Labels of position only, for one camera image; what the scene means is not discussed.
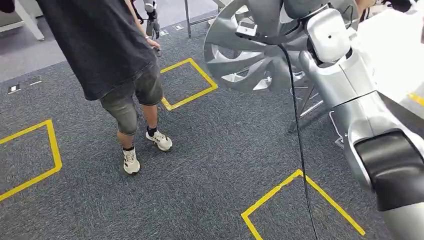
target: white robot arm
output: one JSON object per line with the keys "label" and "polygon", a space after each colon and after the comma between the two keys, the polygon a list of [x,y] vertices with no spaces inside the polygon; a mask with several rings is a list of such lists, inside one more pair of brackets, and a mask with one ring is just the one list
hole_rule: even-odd
{"label": "white robot arm", "polygon": [[148,19],[147,19],[147,27],[146,33],[152,39],[156,35],[156,39],[159,38],[159,31],[161,27],[158,22],[158,11],[157,4],[155,0],[144,0],[144,9],[146,10]]}
{"label": "white robot arm", "polygon": [[339,11],[326,0],[285,4],[289,17],[304,24],[310,47],[300,53],[299,62],[334,110],[356,179],[376,194],[395,239],[422,240],[424,140],[386,108],[364,53],[352,44],[356,32],[346,30]]}

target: denim shorts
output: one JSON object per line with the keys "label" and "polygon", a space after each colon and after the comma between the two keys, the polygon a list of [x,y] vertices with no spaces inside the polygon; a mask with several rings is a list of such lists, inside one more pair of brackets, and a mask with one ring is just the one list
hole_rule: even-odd
{"label": "denim shorts", "polygon": [[156,61],[147,65],[133,82],[116,87],[100,99],[101,106],[117,121],[122,134],[133,136],[138,128],[138,118],[133,94],[145,106],[158,104],[163,97],[161,72]]}

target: yellow tape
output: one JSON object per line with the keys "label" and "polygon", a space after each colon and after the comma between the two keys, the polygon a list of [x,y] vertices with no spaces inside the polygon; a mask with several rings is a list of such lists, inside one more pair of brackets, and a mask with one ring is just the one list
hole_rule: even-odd
{"label": "yellow tape", "polygon": [[54,167],[22,184],[20,184],[19,186],[16,186],[12,189],[10,189],[9,191],[3,193],[0,195],[0,202],[4,199],[7,199],[8,197],[28,188],[29,186],[36,184],[38,182],[40,182],[41,180],[47,178],[48,176],[57,173],[61,168],[62,168],[62,161],[61,161],[61,155],[59,153],[59,148],[58,148],[58,143],[56,141],[56,135],[55,135],[55,129],[53,128],[53,123],[52,120],[46,120],[44,122],[41,122],[39,124],[36,124],[34,126],[28,127],[20,132],[17,132],[15,134],[12,134],[10,136],[7,136],[5,138],[0,139],[0,144],[4,144],[10,140],[13,140],[19,136],[22,136],[24,134],[27,134],[31,131],[34,131],[38,128],[41,128],[43,126],[46,126],[47,128],[47,133],[48,133],[48,140],[50,142],[50,148],[51,148],[51,154],[53,156],[53,161],[54,161]]}
{"label": "yellow tape", "polygon": [[358,231],[360,235],[365,235],[364,229],[359,226],[359,224],[345,210],[343,210],[343,208],[339,204],[337,204],[320,186],[318,186],[308,176],[306,176],[306,181],[315,190],[317,190],[318,193],[321,194],[321,196],[323,196],[325,200],[327,200],[327,202],[329,202],[333,206],[333,208],[335,208]]}
{"label": "yellow tape", "polygon": [[180,107],[180,106],[182,106],[182,105],[184,105],[184,104],[186,104],[190,101],[193,101],[193,100],[195,100],[195,99],[197,99],[197,98],[199,98],[199,97],[201,97],[201,96],[203,96],[203,95],[205,95],[205,94],[207,94],[207,93],[218,88],[218,85],[206,74],[205,71],[203,71],[203,69],[192,58],[188,58],[188,59],[186,59],[184,61],[180,61],[180,62],[178,62],[178,63],[176,63],[172,66],[166,67],[166,68],[162,69],[160,71],[160,73],[162,73],[162,74],[166,73],[166,72],[173,70],[175,68],[178,68],[181,65],[184,65],[186,63],[190,63],[194,67],[194,69],[196,69],[200,73],[200,75],[210,84],[210,87],[208,87],[207,89],[205,89],[201,92],[198,92],[198,93],[196,93],[192,96],[189,96],[186,99],[183,99],[183,100],[181,100],[181,101],[179,101],[175,104],[170,104],[170,102],[165,97],[163,97],[162,103],[166,107],[166,109],[168,109],[169,111],[174,110],[174,109],[176,109],[176,108],[178,108],[178,107]]}
{"label": "yellow tape", "polygon": [[[271,191],[261,197],[257,202],[255,202],[255,204],[250,206],[246,211],[241,214],[241,217],[243,218],[244,222],[246,223],[247,227],[249,228],[250,232],[256,240],[263,240],[263,238],[253,225],[252,221],[249,219],[249,215],[253,213],[257,208],[259,208],[262,204],[264,204],[268,199],[270,199],[274,194],[280,191],[283,186],[291,183],[296,177],[303,176],[304,174],[302,170],[297,169],[292,175],[290,175],[288,178],[282,181],[282,183],[274,187]],[[306,176],[306,182],[310,184],[315,190],[317,190],[318,193],[321,194],[359,232],[359,234],[361,234],[362,236],[365,235],[364,229],[362,229],[362,227],[360,227],[359,224],[357,224],[357,222],[340,207],[340,205],[338,205],[322,188],[320,188],[308,176]]]}
{"label": "yellow tape", "polygon": [[418,96],[414,93],[408,94],[408,97],[410,97],[412,100],[414,100],[416,103],[424,106],[424,97]]}

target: black sock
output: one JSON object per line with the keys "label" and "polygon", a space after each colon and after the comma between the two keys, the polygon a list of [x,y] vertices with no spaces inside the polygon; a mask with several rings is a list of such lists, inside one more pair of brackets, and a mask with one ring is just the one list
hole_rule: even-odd
{"label": "black sock", "polygon": [[155,133],[156,133],[157,130],[158,130],[157,127],[155,127],[155,128],[147,127],[147,133],[148,133],[148,135],[150,137],[153,137],[155,135]]}
{"label": "black sock", "polygon": [[130,147],[130,148],[125,148],[125,147],[123,147],[122,148],[124,151],[131,151],[131,150],[134,150],[134,146],[132,146],[132,147]]}

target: sneaker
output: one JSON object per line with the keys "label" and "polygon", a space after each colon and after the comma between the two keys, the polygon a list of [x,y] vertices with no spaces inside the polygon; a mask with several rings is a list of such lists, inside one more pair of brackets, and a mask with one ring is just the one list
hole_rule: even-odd
{"label": "sneaker", "polygon": [[168,151],[172,147],[171,139],[163,135],[160,131],[156,131],[153,136],[150,136],[146,131],[146,138],[153,141],[162,151]]}
{"label": "sneaker", "polygon": [[123,169],[128,174],[135,174],[140,170],[140,162],[137,161],[136,149],[123,152]]}

